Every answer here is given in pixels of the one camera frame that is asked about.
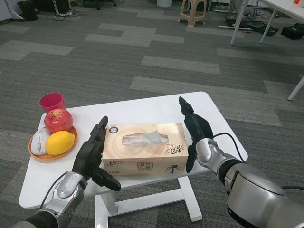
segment orange plate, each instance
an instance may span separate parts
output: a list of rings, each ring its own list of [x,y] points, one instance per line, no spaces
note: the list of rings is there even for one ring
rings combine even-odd
[[[74,146],[76,145],[76,142],[77,142],[77,138],[78,138],[78,132],[76,130],[75,127],[72,127],[71,130],[69,130],[68,132],[70,132],[71,134],[75,135],[75,141],[74,141],[74,144],[73,146],[66,152],[62,153],[62,154],[58,154],[58,155],[52,155],[52,154],[48,154],[48,153],[45,153],[43,155],[35,155],[32,153],[32,151],[30,150],[31,148],[31,144],[32,144],[32,140],[33,140],[33,137],[30,139],[29,141],[29,144],[28,144],[28,151],[29,153],[36,159],[38,160],[44,160],[44,161],[49,161],[49,160],[55,160],[55,159],[58,159],[58,158],[61,158],[63,156],[65,156],[66,154],[68,154],[73,148]]]

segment beige stool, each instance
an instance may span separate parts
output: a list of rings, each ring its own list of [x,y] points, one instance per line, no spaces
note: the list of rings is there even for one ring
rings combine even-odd
[[[180,22],[182,19],[185,19],[188,21],[189,27],[194,27],[195,22],[197,22],[199,20],[202,20],[203,24],[205,24],[207,0],[189,0],[191,3],[191,10],[184,11],[186,1],[188,1],[188,0],[184,0],[182,2],[181,11],[180,11],[180,19],[178,20],[178,22]],[[204,12],[196,11],[196,8],[200,2],[204,3]]]

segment red apple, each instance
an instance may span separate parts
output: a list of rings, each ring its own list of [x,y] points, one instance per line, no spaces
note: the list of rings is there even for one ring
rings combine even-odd
[[[67,110],[57,108],[48,112],[44,124],[52,133],[69,131],[73,126],[73,117]]]

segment white desk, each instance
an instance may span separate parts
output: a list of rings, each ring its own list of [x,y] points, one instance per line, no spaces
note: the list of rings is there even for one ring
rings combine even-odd
[[[237,20],[235,23],[235,30],[234,30],[234,33],[232,35],[232,39],[230,42],[231,45],[234,44],[234,40],[237,35],[238,27],[241,23],[241,20],[242,20],[244,11],[247,7],[248,1],[249,0],[242,1],[241,7],[240,7],[238,15],[237,15]],[[260,0],[260,1],[271,6],[272,8],[274,8],[274,11],[269,19],[265,32],[260,40],[260,44],[263,43],[263,40],[265,39],[267,32],[269,31],[270,25],[271,25],[273,19],[275,18],[277,11],[283,12],[284,14],[304,23],[304,8],[301,8],[298,6],[298,4],[295,4],[294,0]],[[295,95],[299,92],[299,90],[302,88],[303,85],[304,85],[304,78],[302,78],[302,80],[299,82],[299,84],[295,87],[293,92],[288,97],[289,101],[291,101],[295,97]]]
[[[192,105],[195,113],[209,121],[214,134],[221,132],[230,133],[235,138],[242,157],[245,160],[247,159],[246,151],[208,94],[196,92],[181,94],[181,96]],[[69,108],[68,111],[74,119],[74,127],[78,130],[78,142],[75,148],[61,159],[42,163],[33,157],[30,158],[19,198],[20,206],[26,209],[33,209],[41,204],[48,188],[58,176],[66,171],[72,170],[75,157],[80,147],[88,140],[92,128],[104,115],[109,117],[108,124],[183,123],[184,116],[181,114],[178,99],[179,95],[170,95]],[[45,114],[41,117],[39,128],[44,127],[44,117]],[[192,144],[191,136],[184,123],[183,128],[186,143],[190,145]],[[226,153],[230,153],[238,158],[235,146],[230,138],[221,136],[217,138],[217,142],[219,147]],[[180,189],[117,203],[111,190],[106,187],[99,187],[90,180],[85,190],[85,197],[96,196],[96,227],[99,228],[107,227],[107,218],[110,216],[181,200],[184,200],[187,205],[191,221],[197,221],[202,219],[202,215],[187,176],[206,171],[208,170],[202,168],[196,161],[192,172],[189,174],[184,172],[165,175],[116,176],[115,178],[120,182],[122,190],[171,179],[178,179],[180,184]]]

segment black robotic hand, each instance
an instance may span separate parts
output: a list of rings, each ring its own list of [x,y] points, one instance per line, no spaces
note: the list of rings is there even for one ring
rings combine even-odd
[[[204,138],[213,138],[213,132],[207,120],[196,115],[192,106],[180,96],[181,113],[185,116],[185,125],[192,137],[192,145],[188,147],[188,159],[186,165],[187,173],[191,172],[197,158],[196,143]]]
[[[99,186],[105,185],[111,190],[119,191],[120,183],[107,171],[99,168],[104,150],[107,124],[108,117],[105,116],[99,124],[95,125],[90,133],[91,137],[80,148],[72,171],[83,175],[87,181],[92,178],[92,181]]]

